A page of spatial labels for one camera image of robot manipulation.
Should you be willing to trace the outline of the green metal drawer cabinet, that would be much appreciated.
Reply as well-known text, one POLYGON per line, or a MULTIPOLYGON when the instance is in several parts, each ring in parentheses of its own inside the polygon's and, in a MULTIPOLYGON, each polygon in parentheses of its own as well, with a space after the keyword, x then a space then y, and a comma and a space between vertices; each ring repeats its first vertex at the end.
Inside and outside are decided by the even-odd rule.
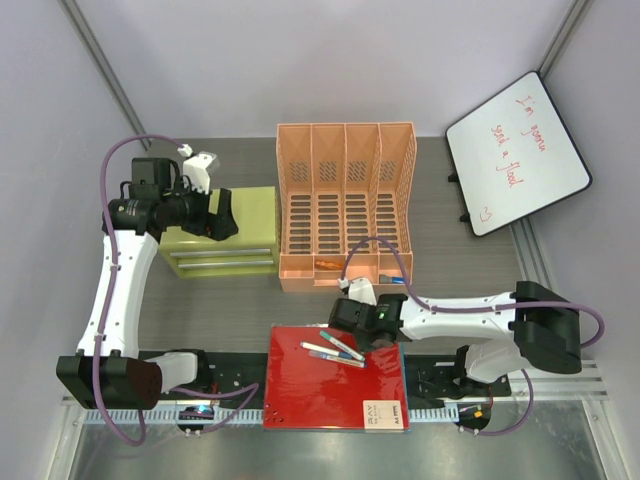
POLYGON ((269 275, 278 271, 280 213, 273 186, 232 190, 231 210, 239 232, 224 241, 171 227, 158 248, 180 278, 269 275))

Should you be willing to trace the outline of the blue and grey marker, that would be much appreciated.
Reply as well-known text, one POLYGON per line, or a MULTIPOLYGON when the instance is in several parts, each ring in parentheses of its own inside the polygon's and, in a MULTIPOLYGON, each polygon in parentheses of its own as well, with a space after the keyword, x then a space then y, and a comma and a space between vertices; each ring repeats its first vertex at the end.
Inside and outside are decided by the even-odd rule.
POLYGON ((380 274, 379 283, 404 285, 405 279, 403 276, 392 276, 392 275, 380 274))

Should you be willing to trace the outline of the teal capped white pen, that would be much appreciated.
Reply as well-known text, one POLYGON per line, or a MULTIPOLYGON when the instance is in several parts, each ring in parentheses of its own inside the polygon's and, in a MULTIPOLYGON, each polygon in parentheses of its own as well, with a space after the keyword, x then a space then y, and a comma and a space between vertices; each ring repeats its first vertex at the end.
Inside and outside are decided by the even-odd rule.
POLYGON ((325 330, 321 330, 319 332, 320 336, 322 338, 324 338, 325 340, 329 341, 331 344, 333 344, 334 346, 336 346, 338 349, 340 349, 341 351, 343 351, 344 353, 348 354, 349 356, 351 356, 353 359, 357 360, 357 361, 361 361, 364 362, 365 361, 365 357, 363 354, 359 353, 358 351, 356 351, 354 348, 348 346, 347 344, 345 344, 344 342, 342 342, 341 340, 337 339, 336 337, 332 336, 331 334, 329 334, 327 331, 325 330))

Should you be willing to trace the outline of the orange highlighter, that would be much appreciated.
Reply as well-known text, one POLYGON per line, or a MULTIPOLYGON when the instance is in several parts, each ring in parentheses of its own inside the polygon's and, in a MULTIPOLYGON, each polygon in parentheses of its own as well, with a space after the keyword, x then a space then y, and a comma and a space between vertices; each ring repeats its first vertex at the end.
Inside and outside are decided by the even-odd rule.
POLYGON ((344 260, 327 260, 316 259, 314 261, 314 269, 319 271, 342 271, 344 268, 344 260))

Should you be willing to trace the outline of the orange plastic file organizer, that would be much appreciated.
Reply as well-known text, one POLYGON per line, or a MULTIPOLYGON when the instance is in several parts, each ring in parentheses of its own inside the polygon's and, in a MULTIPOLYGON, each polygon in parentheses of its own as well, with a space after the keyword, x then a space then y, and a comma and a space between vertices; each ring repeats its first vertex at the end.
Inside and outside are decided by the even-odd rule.
POLYGON ((281 124, 276 159, 283 291, 332 290, 340 277, 379 286, 380 274, 412 275, 412 123, 281 124), (316 259, 343 259, 344 268, 315 270, 316 259))

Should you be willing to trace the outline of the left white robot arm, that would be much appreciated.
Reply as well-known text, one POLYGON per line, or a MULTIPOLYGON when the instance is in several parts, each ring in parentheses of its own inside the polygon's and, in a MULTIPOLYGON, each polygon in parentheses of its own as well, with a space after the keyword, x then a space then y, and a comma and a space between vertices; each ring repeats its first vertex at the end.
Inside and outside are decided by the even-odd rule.
POLYGON ((72 356, 62 356, 56 375, 85 408, 151 410, 178 387, 190 398, 205 397, 213 375, 195 350, 170 351, 149 360, 139 356, 139 317, 144 288, 162 234, 170 227, 223 241, 238 233, 232 193, 217 191, 210 212, 216 155, 200 152, 177 163, 135 158, 131 179, 120 185, 103 217, 101 276, 88 325, 72 356))

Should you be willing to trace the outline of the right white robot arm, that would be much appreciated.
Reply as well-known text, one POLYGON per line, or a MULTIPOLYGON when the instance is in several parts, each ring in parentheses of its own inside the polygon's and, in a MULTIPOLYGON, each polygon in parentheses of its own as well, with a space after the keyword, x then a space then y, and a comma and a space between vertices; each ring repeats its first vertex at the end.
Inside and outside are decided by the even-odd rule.
POLYGON ((515 371, 534 368, 572 375, 582 369, 579 313, 564 298, 531 281, 514 291, 477 298, 428 299, 375 294, 358 278, 342 284, 330 328, 354 337, 369 353, 399 342, 460 338, 451 380, 465 395, 515 371))

